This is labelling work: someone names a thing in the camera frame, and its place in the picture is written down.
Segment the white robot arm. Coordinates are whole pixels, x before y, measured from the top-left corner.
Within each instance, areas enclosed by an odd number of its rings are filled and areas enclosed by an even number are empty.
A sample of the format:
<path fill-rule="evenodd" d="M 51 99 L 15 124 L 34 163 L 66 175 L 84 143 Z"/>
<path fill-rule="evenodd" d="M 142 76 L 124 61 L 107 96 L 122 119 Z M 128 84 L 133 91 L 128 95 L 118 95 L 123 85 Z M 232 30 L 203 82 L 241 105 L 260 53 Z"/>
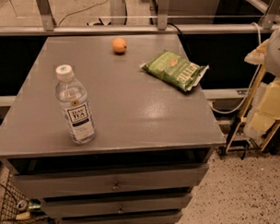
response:
<path fill-rule="evenodd" d="M 265 65 L 267 72 L 280 77 L 280 25 L 269 39 L 248 53 L 244 61 L 251 65 Z"/>

